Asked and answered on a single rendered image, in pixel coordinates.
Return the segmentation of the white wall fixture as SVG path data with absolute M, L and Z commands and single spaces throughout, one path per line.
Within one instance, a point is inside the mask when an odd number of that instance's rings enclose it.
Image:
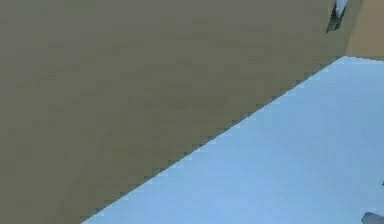
M 334 1 L 326 32 L 336 31 L 340 28 L 348 1 L 349 0 Z

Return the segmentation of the dark grey flat object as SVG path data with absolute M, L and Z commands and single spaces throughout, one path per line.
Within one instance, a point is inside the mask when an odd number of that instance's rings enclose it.
M 373 212 L 366 212 L 361 218 L 362 224 L 384 224 L 384 216 Z

